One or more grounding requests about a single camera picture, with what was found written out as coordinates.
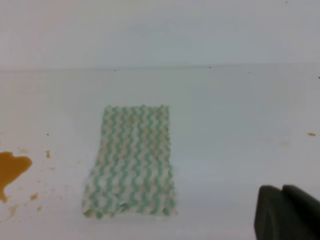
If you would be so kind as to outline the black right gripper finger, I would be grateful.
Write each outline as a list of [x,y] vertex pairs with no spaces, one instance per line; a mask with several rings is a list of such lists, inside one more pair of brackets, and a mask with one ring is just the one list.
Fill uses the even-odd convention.
[[259,188],[254,231],[257,240],[318,240],[320,201],[294,185]]

